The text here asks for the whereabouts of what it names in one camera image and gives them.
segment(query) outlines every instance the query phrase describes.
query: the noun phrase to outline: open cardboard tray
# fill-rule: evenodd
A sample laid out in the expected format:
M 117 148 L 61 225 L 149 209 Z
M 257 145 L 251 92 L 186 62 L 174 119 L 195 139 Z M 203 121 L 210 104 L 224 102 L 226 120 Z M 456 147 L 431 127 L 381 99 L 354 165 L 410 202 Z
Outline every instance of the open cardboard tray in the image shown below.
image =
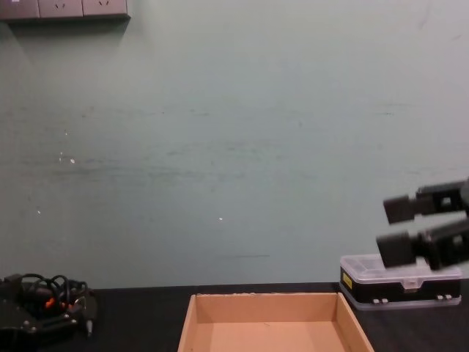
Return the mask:
M 341 293 L 192 296 L 178 352 L 373 352 Z

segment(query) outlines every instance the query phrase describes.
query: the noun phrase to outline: black tabletop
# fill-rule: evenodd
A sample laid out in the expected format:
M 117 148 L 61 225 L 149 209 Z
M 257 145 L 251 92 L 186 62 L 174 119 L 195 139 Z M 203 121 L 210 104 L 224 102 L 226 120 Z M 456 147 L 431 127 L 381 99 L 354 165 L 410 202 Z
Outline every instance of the black tabletop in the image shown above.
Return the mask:
M 77 334 L 41 351 L 175 352 L 189 298 L 196 293 L 336 292 L 337 284 L 274 284 L 98 290 L 100 320 L 87 340 Z M 469 280 L 462 284 L 469 297 Z M 469 301 L 457 307 L 355 314 L 376 352 L 468 352 Z

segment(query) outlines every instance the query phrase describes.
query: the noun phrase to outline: yellow label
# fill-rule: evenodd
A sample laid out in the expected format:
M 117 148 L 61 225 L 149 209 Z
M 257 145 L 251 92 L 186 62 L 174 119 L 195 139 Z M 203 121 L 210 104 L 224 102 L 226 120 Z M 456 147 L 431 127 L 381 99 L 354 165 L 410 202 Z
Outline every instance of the yellow label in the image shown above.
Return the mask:
M 352 290 L 352 280 L 346 273 L 342 274 L 342 281 L 344 281 L 345 284 L 349 287 L 349 289 Z

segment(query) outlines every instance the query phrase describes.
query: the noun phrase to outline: electrical socket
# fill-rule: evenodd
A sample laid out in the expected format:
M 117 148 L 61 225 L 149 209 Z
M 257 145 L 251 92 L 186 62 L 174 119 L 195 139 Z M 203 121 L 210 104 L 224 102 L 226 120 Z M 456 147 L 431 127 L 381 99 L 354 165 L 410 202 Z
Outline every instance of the electrical socket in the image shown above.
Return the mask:
M 37 0 L 0 0 L 0 21 L 39 18 Z
M 41 18 L 83 17 L 81 0 L 39 0 Z
M 83 0 L 85 16 L 127 15 L 127 0 Z

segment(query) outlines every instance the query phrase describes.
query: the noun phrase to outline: painted wall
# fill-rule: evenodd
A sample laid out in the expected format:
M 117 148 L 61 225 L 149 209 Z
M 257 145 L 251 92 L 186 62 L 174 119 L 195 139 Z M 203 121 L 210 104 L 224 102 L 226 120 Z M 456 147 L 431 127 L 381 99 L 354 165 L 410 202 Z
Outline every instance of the painted wall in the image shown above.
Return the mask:
M 0 26 L 0 275 L 335 281 L 384 198 L 469 175 L 466 1 L 134 10 Z

